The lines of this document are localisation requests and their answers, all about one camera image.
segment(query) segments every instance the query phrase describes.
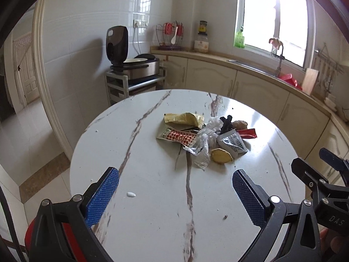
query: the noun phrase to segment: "white droplet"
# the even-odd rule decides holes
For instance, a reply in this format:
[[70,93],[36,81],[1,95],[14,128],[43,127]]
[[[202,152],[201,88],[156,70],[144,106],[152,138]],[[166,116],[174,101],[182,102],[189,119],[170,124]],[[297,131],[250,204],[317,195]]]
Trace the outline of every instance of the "white droplet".
[[133,192],[127,192],[126,194],[128,197],[136,197],[136,194]]

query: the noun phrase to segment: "metal rack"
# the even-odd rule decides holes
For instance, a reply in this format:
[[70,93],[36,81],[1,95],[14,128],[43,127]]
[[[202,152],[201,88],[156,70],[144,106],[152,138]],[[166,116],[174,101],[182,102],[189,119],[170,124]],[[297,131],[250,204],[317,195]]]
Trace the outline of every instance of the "metal rack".
[[[150,89],[154,88],[154,86],[155,90],[163,89],[166,72],[162,66],[160,66],[160,70],[162,70],[162,75],[154,75],[153,78],[147,79],[137,84],[129,84],[127,75],[123,75],[114,71],[108,71],[104,73],[109,105],[120,102],[132,95],[149,91]],[[112,79],[122,80],[122,86],[118,82],[111,81]]]

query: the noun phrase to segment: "metal screw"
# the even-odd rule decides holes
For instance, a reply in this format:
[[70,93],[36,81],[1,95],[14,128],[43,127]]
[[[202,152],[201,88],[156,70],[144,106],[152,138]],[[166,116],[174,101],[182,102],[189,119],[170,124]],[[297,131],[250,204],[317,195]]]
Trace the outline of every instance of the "metal screw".
[[49,201],[48,199],[44,199],[44,200],[41,202],[41,205],[42,205],[42,206],[47,206],[49,203],[50,203],[50,201]]
[[306,205],[308,207],[311,206],[311,202],[309,200],[305,199],[303,202],[304,202],[304,205]]
[[270,200],[271,200],[273,203],[279,203],[279,202],[280,202],[280,198],[277,197],[277,196],[272,196],[272,197],[270,198]]
[[82,196],[80,194],[77,194],[77,195],[73,196],[73,201],[74,202],[79,202],[79,201],[81,201],[81,199],[82,199]]

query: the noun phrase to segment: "cutting board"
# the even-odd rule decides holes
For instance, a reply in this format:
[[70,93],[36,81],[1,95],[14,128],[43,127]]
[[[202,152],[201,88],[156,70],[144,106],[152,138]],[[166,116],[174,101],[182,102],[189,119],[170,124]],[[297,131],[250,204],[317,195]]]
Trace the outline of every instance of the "cutting board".
[[302,83],[302,89],[303,92],[306,93],[307,95],[310,95],[313,91],[315,82],[316,82],[316,78],[318,77],[318,70],[314,70],[314,69],[306,69],[305,71],[305,77]]

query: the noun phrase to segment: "white table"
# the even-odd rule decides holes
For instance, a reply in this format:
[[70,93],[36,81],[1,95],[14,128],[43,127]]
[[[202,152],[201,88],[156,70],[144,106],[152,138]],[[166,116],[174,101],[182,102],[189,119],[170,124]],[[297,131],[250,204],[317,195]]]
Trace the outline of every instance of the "white table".
[[[195,112],[248,122],[258,138],[250,151],[205,171],[187,165],[179,143],[158,140],[165,113]],[[238,261],[259,232],[232,187],[244,169],[254,183],[284,202],[300,203],[305,186],[292,174],[296,152],[269,120],[226,97],[161,90],[128,98],[99,115],[81,136],[70,166],[72,194],[83,194],[113,166],[120,183],[96,236],[114,261]],[[136,197],[126,196],[133,192]],[[277,253],[282,228],[269,257]]]

